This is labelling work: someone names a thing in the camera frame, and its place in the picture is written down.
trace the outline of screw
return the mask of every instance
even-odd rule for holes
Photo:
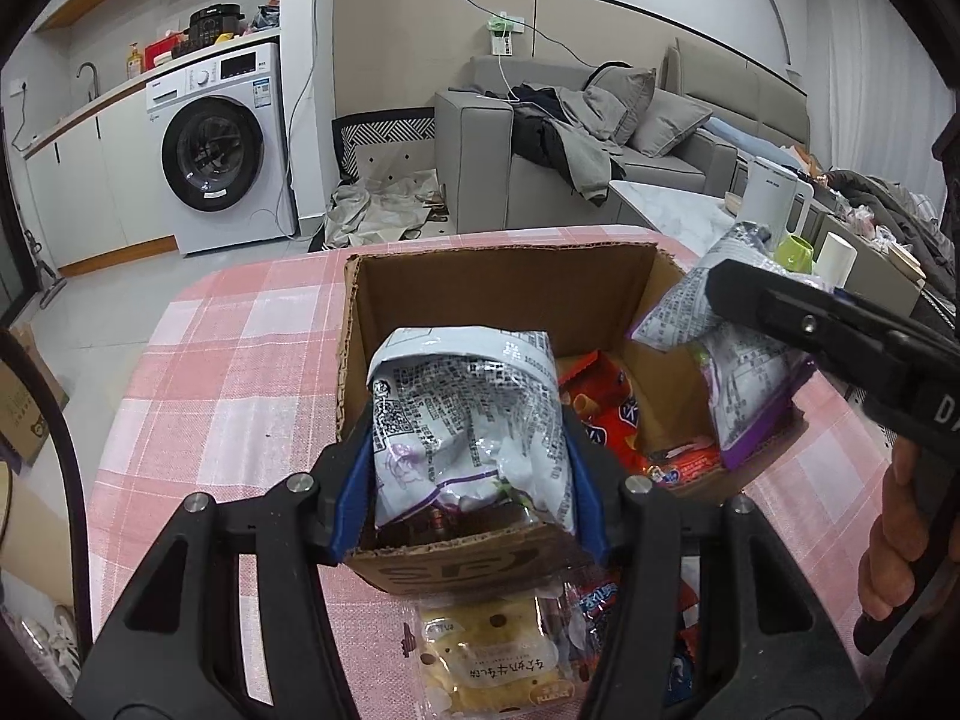
[[[654,488],[654,483],[650,481],[650,477],[641,476],[640,474],[628,476],[625,484],[627,485],[627,490],[630,490],[634,495],[646,495]]]
[[[308,493],[313,487],[313,477],[308,473],[295,473],[287,479],[287,490],[291,493]]]
[[[190,514],[203,512],[210,505],[210,496],[206,493],[190,493],[184,498],[184,509]]]
[[[756,507],[757,504],[752,502],[752,500],[747,498],[743,493],[733,498],[733,510],[737,514],[750,514]]]

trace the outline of white kettle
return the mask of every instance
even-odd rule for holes
[[[797,226],[788,230],[787,220],[794,199],[803,201],[803,210]],[[737,221],[753,221],[770,230],[769,250],[775,251],[787,235],[802,235],[803,225],[813,203],[813,186],[810,186],[790,172],[786,167],[776,165],[762,157],[754,157],[750,165],[750,178],[747,190],[743,193],[743,203],[736,215]]]

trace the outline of human hand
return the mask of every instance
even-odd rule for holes
[[[910,600],[915,583],[909,563],[923,555],[929,541],[911,484],[919,458],[920,447],[915,443],[896,440],[893,462],[883,476],[881,514],[870,528],[870,546],[860,560],[860,603],[864,613],[875,620],[886,619],[894,608]],[[960,563],[960,517],[953,525],[949,557]],[[949,584],[938,596],[932,613],[947,602],[951,589]]]

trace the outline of red box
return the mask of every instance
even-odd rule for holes
[[[150,45],[143,50],[143,69],[154,69],[154,60],[162,53],[169,52],[177,43],[181,42],[183,37],[181,34],[176,34],[167,38],[160,38],[160,40],[155,43],[150,43]]]

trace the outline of sofa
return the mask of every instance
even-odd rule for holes
[[[592,68],[503,58],[507,83],[534,82],[583,89]],[[505,95],[496,57],[474,57],[467,86]],[[512,153],[510,103],[477,92],[436,95],[437,173],[450,221],[458,233],[530,227],[613,224],[615,202],[596,207],[575,193],[558,172]],[[646,157],[626,146],[617,158],[626,180],[722,197],[731,188],[736,149],[698,129],[664,157]]]
[[[659,87],[709,105],[718,119],[775,146],[809,150],[806,95],[760,65],[718,47],[677,38],[664,54]],[[743,196],[747,160],[737,161],[733,194]]]

